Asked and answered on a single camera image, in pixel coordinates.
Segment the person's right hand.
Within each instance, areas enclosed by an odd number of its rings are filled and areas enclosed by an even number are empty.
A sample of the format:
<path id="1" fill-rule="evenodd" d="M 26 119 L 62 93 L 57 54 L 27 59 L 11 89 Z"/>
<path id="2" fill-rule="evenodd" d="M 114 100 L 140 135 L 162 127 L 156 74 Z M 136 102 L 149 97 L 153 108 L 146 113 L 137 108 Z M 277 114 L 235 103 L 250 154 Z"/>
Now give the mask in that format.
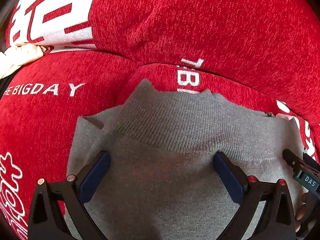
<path id="1" fill-rule="evenodd" d="M 304 203 L 298 208 L 295 218 L 295 231 L 299 236 L 319 233 L 319 200 L 313 193 L 302 194 Z"/>

